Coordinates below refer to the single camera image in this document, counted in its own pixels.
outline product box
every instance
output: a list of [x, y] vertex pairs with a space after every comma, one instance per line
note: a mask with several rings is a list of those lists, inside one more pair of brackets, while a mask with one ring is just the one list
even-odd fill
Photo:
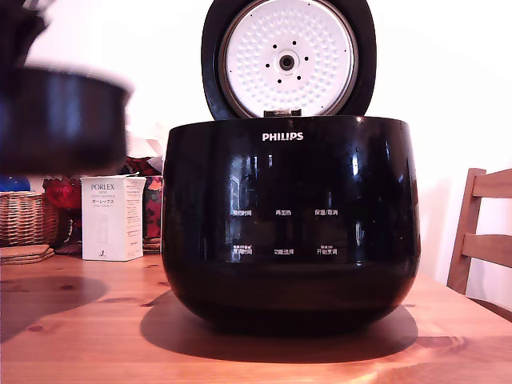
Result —
[[143, 256], [142, 194], [145, 178], [108, 176], [82, 180], [82, 258], [127, 262]]

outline wicker basket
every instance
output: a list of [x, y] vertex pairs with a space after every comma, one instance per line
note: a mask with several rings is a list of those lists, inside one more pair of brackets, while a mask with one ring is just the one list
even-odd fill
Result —
[[58, 210], [33, 192], [0, 193], [0, 246], [54, 244]]

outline rice cooker lid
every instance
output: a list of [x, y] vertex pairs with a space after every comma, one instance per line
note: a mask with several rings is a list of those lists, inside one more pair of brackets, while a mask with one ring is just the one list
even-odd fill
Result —
[[215, 119], [364, 115], [377, 49], [365, 0], [215, 0], [202, 76]]

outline philips logo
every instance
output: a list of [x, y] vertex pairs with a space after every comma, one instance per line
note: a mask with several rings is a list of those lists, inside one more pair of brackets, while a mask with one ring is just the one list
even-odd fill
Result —
[[291, 142], [304, 140], [303, 132], [286, 132], [285, 134], [263, 134], [264, 142]]

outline wooden chair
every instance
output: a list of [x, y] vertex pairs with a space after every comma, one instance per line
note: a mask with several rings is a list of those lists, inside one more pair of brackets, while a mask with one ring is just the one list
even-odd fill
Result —
[[[472, 168], [467, 175], [447, 284], [460, 294], [466, 294], [472, 258], [512, 268], [512, 236], [476, 235], [482, 198], [512, 198], [512, 170], [486, 173]], [[472, 300], [512, 322], [512, 312], [483, 300]]]

